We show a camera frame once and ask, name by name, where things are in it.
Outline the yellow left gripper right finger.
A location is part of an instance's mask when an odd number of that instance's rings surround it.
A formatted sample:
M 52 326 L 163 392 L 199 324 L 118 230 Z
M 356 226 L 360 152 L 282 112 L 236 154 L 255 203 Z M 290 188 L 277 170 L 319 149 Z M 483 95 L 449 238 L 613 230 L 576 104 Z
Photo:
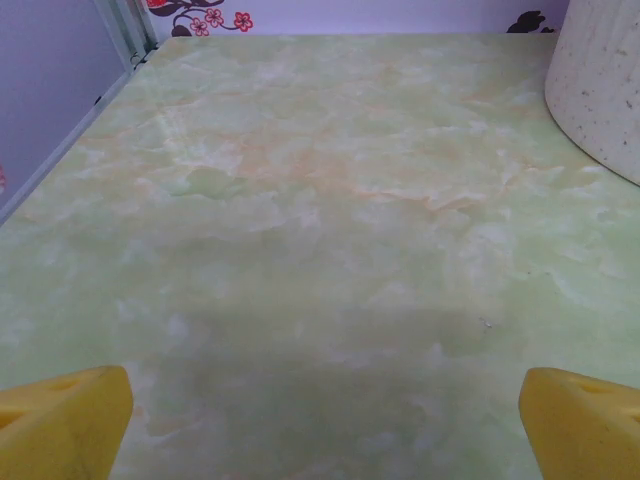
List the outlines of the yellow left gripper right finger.
M 637 389 L 560 369 L 532 368 L 518 408 L 543 478 L 639 478 Z

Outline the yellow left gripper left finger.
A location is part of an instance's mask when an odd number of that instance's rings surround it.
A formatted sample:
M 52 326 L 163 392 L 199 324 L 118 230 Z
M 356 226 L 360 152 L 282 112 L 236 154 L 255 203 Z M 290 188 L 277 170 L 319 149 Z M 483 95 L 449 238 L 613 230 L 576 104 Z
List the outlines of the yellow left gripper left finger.
M 106 479 L 133 411 L 121 366 L 60 375 L 1 392 L 1 477 Z

